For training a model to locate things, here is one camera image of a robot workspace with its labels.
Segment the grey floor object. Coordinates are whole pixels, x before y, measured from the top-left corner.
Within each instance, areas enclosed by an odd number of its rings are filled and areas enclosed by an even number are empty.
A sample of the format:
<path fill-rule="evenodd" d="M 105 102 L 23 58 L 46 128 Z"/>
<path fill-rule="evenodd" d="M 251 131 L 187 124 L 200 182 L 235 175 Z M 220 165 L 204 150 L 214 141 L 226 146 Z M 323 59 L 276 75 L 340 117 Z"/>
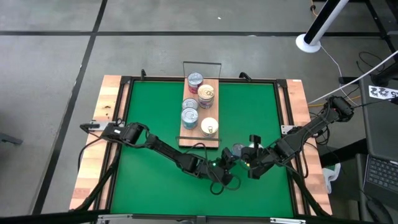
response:
<path fill-rule="evenodd" d="M 14 145 L 21 145 L 23 143 L 23 140 L 0 132 L 0 142 L 8 142 Z"/>

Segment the dark grey laptop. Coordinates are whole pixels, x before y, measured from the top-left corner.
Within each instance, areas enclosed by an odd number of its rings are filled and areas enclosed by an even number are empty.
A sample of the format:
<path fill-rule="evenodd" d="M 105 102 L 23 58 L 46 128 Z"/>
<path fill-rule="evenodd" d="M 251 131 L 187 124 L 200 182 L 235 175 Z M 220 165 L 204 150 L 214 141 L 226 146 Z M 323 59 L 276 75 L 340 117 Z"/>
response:
<path fill-rule="evenodd" d="M 398 210 L 398 164 L 368 155 L 364 193 Z"/>

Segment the black and white pole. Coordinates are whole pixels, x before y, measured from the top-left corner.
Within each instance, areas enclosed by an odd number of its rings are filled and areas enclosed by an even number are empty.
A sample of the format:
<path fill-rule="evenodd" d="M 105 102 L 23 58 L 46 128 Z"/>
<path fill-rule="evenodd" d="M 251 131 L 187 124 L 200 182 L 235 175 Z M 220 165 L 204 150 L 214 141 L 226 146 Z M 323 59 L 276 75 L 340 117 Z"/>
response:
<path fill-rule="evenodd" d="M 321 49 L 321 38 L 338 14 L 347 5 L 348 1 L 349 0 L 327 0 L 308 31 L 305 34 L 300 34 L 296 38 L 296 46 L 305 53 L 318 52 Z"/>

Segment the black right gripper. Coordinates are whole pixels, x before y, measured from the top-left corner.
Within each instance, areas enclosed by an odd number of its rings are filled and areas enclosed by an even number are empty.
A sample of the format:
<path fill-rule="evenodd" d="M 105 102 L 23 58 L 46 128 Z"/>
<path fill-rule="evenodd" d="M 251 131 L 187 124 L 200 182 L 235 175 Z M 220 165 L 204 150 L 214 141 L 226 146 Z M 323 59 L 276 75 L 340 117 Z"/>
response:
<path fill-rule="evenodd" d="M 250 179 L 260 179 L 269 169 L 271 169 L 274 162 L 274 143 L 265 148 L 260 147 L 261 137 L 251 134 L 249 140 L 253 143 L 253 149 L 250 155 L 250 148 L 244 146 L 241 149 L 240 159 L 245 163 L 250 164 L 248 177 Z"/>

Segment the white marker sheet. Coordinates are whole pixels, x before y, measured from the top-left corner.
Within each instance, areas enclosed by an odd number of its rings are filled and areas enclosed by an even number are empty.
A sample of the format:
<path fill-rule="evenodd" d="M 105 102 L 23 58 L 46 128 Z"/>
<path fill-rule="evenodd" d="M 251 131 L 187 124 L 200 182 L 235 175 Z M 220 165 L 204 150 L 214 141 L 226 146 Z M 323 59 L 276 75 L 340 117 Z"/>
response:
<path fill-rule="evenodd" d="M 391 88 L 384 88 L 380 86 L 368 86 L 369 96 L 371 98 L 377 98 L 380 100 L 397 98 L 398 97 L 398 90 L 391 89 Z"/>

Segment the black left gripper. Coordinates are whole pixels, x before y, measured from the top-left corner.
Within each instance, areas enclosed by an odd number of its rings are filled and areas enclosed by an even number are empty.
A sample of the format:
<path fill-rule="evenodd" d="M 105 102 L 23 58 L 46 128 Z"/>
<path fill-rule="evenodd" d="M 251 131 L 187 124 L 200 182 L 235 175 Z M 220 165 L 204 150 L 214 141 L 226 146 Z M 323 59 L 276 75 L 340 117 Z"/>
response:
<path fill-rule="evenodd" d="M 233 159 L 234 155 L 226 147 L 221 152 L 221 158 L 217 158 L 215 161 L 209 161 L 204 157 L 199 158 L 194 174 L 200 179 L 210 179 L 213 182 L 228 185 L 233 179 L 233 175 L 229 171 L 234 167 L 234 162 L 229 161 Z"/>

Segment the black metal stand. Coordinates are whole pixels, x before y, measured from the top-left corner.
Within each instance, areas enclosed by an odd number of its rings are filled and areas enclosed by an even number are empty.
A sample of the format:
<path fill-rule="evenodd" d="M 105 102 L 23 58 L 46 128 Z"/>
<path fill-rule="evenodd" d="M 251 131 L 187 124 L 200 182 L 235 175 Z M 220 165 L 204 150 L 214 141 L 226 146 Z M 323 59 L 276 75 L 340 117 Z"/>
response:
<path fill-rule="evenodd" d="M 376 26 L 377 26 L 377 28 L 379 30 L 380 38 L 387 44 L 389 50 L 392 53 L 394 53 L 396 51 L 396 49 L 395 49 L 395 47 L 394 47 L 394 45 L 393 45 L 393 43 L 391 41 L 391 38 L 387 34 L 387 31 L 385 30 L 385 28 L 384 28 L 384 26 L 383 26 L 383 24 L 382 24 L 382 22 L 380 20 L 380 17 L 378 16 L 378 14 L 377 14 L 377 12 L 375 10 L 375 8 L 371 4 L 370 0 L 364 0 L 364 2 L 366 4 L 369 12 L 371 13 L 372 18 L 373 18 L 373 20 L 374 20 L 374 22 L 375 22 L 375 24 L 376 24 Z"/>

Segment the white cloth bag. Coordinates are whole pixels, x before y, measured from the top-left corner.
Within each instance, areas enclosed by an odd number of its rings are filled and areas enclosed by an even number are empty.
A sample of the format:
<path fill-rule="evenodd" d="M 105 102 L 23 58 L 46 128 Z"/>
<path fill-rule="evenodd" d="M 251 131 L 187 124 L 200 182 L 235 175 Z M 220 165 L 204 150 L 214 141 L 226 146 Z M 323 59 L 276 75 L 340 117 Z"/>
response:
<path fill-rule="evenodd" d="M 331 192 L 332 192 L 331 183 L 338 178 L 338 176 L 340 174 L 340 170 L 341 170 L 340 163 L 335 164 L 333 166 L 333 168 L 326 167 L 326 168 L 322 169 L 323 177 L 324 177 L 325 185 L 326 185 L 326 190 L 327 190 L 328 194 L 331 194 Z"/>

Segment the black monitor stand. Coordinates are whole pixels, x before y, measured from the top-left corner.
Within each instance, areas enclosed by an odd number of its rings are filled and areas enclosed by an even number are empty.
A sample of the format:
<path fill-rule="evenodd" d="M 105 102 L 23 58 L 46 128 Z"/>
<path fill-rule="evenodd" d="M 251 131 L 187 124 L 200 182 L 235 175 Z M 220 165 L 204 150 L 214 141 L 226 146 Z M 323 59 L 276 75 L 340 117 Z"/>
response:
<path fill-rule="evenodd" d="M 376 86 L 386 87 L 390 80 L 398 80 L 398 62 L 388 66 L 377 75 L 371 75 L 371 81 Z"/>

